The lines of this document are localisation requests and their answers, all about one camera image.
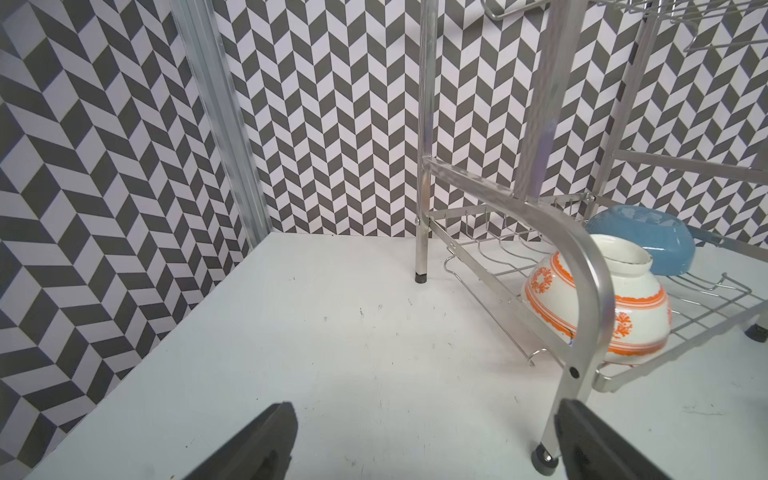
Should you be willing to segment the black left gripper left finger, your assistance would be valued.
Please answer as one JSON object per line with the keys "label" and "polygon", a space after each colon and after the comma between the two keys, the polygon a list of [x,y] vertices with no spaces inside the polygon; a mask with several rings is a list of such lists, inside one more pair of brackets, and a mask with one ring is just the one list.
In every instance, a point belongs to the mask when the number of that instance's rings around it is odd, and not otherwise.
{"label": "black left gripper left finger", "polygon": [[275,403],[190,472],[186,479],[284,479],[298,435],[290,402]]}

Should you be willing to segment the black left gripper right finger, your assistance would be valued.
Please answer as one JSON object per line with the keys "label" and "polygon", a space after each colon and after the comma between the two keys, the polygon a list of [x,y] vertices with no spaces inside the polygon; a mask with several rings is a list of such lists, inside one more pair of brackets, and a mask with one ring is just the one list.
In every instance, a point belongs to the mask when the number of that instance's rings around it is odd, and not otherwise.
{"label": "black left gripper right finger", "polygon": [[669,479],[581,401],[563,399],[554,421],[569,479]]}

